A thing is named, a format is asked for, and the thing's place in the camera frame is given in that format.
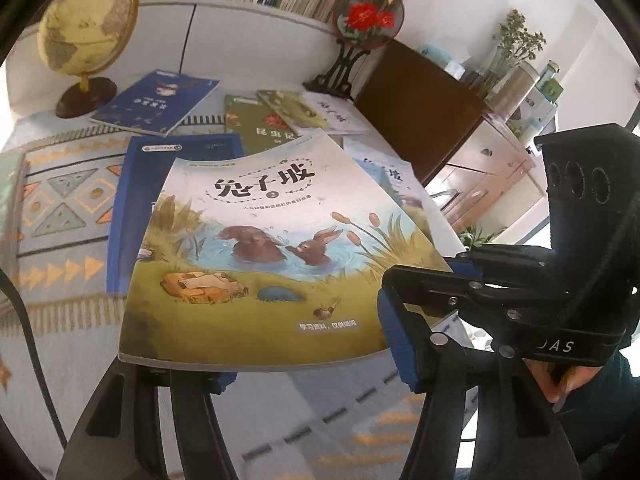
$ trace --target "black ornate stand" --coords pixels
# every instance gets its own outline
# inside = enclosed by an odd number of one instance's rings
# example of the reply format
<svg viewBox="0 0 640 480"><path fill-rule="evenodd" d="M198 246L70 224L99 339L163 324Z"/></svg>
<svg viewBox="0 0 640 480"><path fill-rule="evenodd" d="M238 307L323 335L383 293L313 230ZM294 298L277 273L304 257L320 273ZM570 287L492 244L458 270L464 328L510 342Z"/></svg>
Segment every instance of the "black ornate stand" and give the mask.
<svg viewBox="0 0 640 480"><path fill-rule="evenodd" d="M338 38L336 41L340 45L340 54L338 54L334 65L326 74L319 74L313 81L305 82L304 87L310 92L351 99L351 83L349 82L351 69L357 60L362 56L368 56L371 51L360 50L354 45L349 46L347 50L343 38Z"/></svg>

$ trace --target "wooden globe base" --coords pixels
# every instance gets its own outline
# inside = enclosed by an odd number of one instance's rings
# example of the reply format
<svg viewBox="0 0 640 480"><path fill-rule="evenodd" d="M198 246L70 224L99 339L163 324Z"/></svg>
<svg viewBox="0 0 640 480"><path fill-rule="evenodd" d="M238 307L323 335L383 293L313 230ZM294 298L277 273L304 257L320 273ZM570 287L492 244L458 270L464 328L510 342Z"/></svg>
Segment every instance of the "wooden globe base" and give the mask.
<svg viewBox="0 0 640 480"><path fill-rule="evenodd" d="M88 114L104 106L118 93L118 87L107 77L92 77L89 79L89 90L80 89L76 83L66 89L56 105L56 115L61 119L71 119Z"/></svg>

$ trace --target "illustrated rabbit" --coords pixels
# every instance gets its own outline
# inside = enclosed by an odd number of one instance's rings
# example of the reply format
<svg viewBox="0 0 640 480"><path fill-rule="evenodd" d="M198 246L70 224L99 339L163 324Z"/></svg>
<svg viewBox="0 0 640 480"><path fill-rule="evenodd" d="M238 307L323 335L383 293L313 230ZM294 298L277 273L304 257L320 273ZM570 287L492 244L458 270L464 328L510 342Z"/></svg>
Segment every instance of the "illustrated rabbit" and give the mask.
<svg viewBox="0 0 640 480"><path fill-rule="evenodd" d="M221 240L238 240L232 253L247 262L270 263L285 259L282 251L277 247L282 245L274 240L262 229L252 226L234 225L222 229L216 236Z"/></svg>
<svg viewBox="0 0 640 480"><path fill-rule="evenodd" d="M335 240L341 233L342 229L336 230L335 226L329 227L328 229L318 231L312 240L305 240L297 247L288 245L285 248L287 251L304 260L307 265L324 265L331 261L331 259L324 254L326 245Z"/></svg>

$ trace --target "cylindrical container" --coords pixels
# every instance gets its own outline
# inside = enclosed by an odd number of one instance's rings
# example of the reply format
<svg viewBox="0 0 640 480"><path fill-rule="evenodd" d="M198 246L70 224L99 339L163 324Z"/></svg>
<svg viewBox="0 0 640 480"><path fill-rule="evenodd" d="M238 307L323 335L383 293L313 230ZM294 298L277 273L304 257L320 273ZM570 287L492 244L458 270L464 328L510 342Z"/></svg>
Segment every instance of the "cylindrical container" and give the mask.
<svg viewBox="0 0 640 480"><path fill-rule="evenodd" d="M494 112L505 120L511 117L520 103L535 86L538 72L526 61L520 63L500 88L500 91L489 101Z"/></svg>
<svg viewBox="0 0 640 480"><path fill-rule="evenodd" d="M547 81L556 77L556 74L558 74L558 72L560 72L560 67L558 66L558 63L556 63L555 61L549 60L549 62L545 66L545 69L542 71L542 74L540 75L540 79L538 79L538 82L536 83L536 88L538 90L541 90Z"/></svg>

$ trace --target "bottle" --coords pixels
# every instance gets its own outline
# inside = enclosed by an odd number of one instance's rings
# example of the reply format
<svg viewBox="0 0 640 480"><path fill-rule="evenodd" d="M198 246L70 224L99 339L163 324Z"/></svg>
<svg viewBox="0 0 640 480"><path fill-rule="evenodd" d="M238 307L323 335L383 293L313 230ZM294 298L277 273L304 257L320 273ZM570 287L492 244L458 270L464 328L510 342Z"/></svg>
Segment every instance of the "bottle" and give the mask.
<svg viewBox="0 0 640 480"><path fill-rule="evenodd" d="M536 83L536 88L542 91L542 87L545 85L545 83L555 78L558 72L560 72L560 67L558 66L558 63L556 63L555 61L549 60L549 62L545 66L545 69L542 71L542 74L540 75L540 79L538 79L538 82Z"/></svg>

